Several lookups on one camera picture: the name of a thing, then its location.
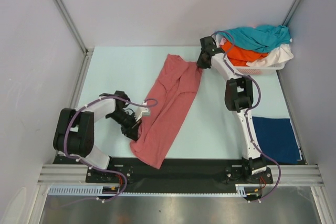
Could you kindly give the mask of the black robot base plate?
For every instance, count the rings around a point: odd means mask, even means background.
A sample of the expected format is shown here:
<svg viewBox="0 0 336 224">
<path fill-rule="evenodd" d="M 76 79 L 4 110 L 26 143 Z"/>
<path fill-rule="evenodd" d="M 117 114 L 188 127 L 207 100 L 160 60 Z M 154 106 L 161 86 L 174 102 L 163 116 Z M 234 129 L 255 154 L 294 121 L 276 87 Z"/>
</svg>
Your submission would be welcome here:
<svg viewBox="0 0 336 224">
<path fill-rule="evenodd" d="M 125 192 L 140 194 L 224 194 L 237 184 L 271 185 L 271 169 L 248 174 L 240 159 L 167 158 L 160 169 L 137 158 L 113 158 L 108 169 L 127 178 Z"/>
</svg>

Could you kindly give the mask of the pink polo shirt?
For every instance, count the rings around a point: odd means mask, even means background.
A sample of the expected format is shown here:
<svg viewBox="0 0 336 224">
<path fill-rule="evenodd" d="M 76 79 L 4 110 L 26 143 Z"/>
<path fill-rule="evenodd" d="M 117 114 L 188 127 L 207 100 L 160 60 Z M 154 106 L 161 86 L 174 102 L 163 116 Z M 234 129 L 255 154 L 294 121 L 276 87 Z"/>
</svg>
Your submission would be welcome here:
<svg viewBox="0 0 336 224">
<path fill-rule="evenodd" d="M 147 98 L 156 99 L 151 115 L 144 117 L 132 153 L 145 164 L 159 169 L 177 137 L 197 95 L 202 69 L 178 55 L 167 55 Z"/>
</svg>

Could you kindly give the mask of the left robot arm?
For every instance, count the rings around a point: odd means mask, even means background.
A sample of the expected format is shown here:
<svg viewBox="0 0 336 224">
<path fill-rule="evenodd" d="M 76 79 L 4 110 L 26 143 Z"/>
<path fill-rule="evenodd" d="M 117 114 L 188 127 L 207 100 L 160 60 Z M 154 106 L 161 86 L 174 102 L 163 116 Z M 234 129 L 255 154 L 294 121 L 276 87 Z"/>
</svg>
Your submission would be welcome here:
<svg viewBox="0 0 336 224">
<path fill-rule="evenodd" d="M 143 102 L 136 111 L 128 109 L 130 99 L 123 91 L 114 94 L 103 93 L 99 98 L 81 109 L 64 108 L 61 110 L 53 148 L 78 161 L 84 161 L 98 168 L 98 176 L 105 182 L 115 178 L 116 169 L 109 165 L 110 156 L 101 151 L 94 143 L 95 123 L 101 119 L 113 119 L 120 125 L 121 133 L 137 141 L 142 117 L 150 110 Z"/>
</svg>

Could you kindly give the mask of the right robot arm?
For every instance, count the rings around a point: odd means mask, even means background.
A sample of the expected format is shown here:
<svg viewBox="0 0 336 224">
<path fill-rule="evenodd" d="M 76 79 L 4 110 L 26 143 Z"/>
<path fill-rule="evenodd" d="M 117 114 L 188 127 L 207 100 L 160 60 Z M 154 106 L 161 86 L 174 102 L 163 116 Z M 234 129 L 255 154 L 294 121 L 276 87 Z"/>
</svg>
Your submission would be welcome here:
<svg viewBox="0 0 336 224">
<path fill-rule="evenodd" d="M 226 81 L 225 106 L 236 117 L 243 133 L 242 176 L 245 181 L 254 183 L 266 171 L 267 165 L 253 123 L 253 81 L 231 64 L 226 52 L 217 46 L 213 37 L 201 38 L 200 44 L 197 66 L 202 69 L 216 69 Z"/>
</svg>

